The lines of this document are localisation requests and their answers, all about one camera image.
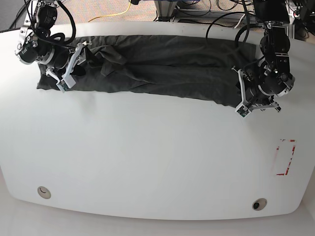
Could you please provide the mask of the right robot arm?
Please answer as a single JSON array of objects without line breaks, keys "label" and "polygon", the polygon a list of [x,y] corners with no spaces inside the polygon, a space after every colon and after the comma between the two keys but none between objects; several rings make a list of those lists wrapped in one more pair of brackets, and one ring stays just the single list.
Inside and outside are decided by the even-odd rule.
[{"label": "right robot arm", "polygon": [[[24,64],[37,62],[44,65],[46,76],[53,78],[60,90],[72,88],[76,84],[74,76],[86,73],[82,63],[89,61],[97,65],[99,62],[88,48],[91,41],[71,46],[76,36],[76,25],[71,13],[60,0],[31,0],[25,2],[25,7],[27,14],[20,28],[15,55]],[[58,7],[70,19],[70,38],[66,38],[62,32],[51,33],[57,20]]]}]

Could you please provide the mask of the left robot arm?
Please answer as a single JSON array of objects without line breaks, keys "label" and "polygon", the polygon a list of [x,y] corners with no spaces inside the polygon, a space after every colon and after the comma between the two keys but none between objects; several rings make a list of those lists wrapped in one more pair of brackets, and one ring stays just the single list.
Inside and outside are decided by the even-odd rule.
[{"label": "left robot arm", "polygon": [[295,82],[290,72],[289,49],[290,40],[287,36],[286,25],[289,15],[283,0],[253,1],[256,24],[243,27],[240,35],[250,28],[262,25],[264,36],[260,41],[263,56],[238,70],[241,102],[235,112],[245,118],[254,110],[264,111],[274,108],[281,110],[275,97],[288,94]]}]

